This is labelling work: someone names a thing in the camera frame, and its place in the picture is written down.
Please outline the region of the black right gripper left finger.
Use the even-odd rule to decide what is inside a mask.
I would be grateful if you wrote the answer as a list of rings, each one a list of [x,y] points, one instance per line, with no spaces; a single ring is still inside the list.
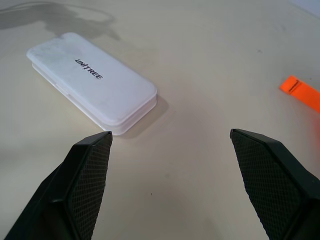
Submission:
[[[39,185],[4,240],[91,240],[100,211],[113,135],[75,143]]]

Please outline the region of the teal and orange plush toy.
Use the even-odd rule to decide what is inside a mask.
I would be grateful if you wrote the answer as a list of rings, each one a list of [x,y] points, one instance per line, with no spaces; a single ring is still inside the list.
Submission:
[[[320,114],[320,91],[290,75],[279,89]]]

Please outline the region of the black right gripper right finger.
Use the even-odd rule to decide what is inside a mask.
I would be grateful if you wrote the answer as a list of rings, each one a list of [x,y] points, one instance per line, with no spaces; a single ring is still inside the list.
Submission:
[[[236,128],[230,139],[269,240],[320,240],[320,180],[280,141]]]

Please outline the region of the white Unitree plastic case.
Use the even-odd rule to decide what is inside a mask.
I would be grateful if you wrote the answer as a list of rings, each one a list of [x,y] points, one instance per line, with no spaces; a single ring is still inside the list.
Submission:
[[[38,44],[26,56],[71,103],[116,136],[157,104],[157,88],[151,81],[76,33]]]

